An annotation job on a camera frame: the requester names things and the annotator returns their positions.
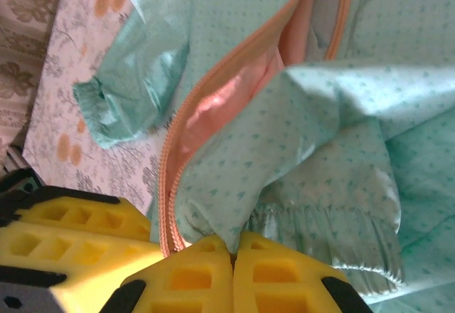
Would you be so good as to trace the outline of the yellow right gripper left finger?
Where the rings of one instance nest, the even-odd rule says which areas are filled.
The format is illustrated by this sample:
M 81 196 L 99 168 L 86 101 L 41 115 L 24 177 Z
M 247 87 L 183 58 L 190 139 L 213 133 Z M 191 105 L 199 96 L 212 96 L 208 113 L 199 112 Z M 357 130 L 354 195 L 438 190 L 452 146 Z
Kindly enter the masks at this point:
M 127 277 L 102 312 L 233 311 L 231 255 L 212 235 Z

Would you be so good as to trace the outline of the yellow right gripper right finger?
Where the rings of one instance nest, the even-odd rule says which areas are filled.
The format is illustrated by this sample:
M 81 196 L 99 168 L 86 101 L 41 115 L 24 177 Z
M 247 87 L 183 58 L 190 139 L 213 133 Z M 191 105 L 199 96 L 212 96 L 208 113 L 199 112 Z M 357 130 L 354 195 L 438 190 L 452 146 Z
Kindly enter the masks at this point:
M 259 234 L 241 235 L 234 312 L 371 312 L 339 270 Z

